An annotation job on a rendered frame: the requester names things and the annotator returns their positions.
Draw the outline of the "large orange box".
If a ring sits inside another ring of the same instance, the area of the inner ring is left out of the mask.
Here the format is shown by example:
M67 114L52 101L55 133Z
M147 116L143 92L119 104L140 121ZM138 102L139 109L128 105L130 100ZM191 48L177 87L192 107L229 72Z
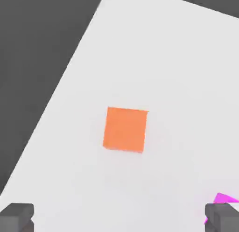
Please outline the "large orange box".
M103 147L142 153L148 112L138 109L107 109Z

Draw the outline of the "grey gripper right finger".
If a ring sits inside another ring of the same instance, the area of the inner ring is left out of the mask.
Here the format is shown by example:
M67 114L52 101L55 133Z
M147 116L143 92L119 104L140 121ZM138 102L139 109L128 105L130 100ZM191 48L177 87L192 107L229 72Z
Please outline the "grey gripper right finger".
M230 204L208 203L205 215L205 232L239 232L239 211Z

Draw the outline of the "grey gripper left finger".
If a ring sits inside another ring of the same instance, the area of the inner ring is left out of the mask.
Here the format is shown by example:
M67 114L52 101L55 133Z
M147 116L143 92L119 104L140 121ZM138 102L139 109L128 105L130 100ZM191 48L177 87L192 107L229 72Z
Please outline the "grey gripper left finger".
M11 203L0 212L0 232L35 232L34 205Z

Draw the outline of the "large magenta box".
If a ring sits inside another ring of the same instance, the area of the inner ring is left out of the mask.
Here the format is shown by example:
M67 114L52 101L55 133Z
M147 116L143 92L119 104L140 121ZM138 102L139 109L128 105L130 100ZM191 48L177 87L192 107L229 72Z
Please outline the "large magenta box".
M204 225L206 225L209 221L208 217L207 217L207 212L206 212L208 210L208 205L223 204L223 203L231 205L239 213L239 200L237 200L233 197L230 197L228 195L222 194L222 193L217 193L214 198L213 203L207 203L205 205L204 211L205 211L205 215L206 215L206 220L204 222ZM234 224L231 224L231 226L234 226L235 229L237 229L237 231L239 232L239 217L238 217L238 220L235 221Z

